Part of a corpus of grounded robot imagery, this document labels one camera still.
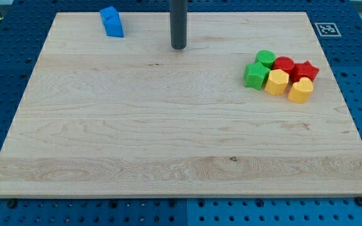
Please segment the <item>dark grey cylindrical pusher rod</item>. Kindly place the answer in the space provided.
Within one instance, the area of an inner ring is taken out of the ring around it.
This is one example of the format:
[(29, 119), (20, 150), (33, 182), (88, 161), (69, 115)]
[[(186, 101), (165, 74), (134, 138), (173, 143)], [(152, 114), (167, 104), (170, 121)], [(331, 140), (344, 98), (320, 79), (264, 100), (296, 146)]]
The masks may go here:
[(187, 0), (170, 1), (170, 38), (175, 50), (187, 46)]

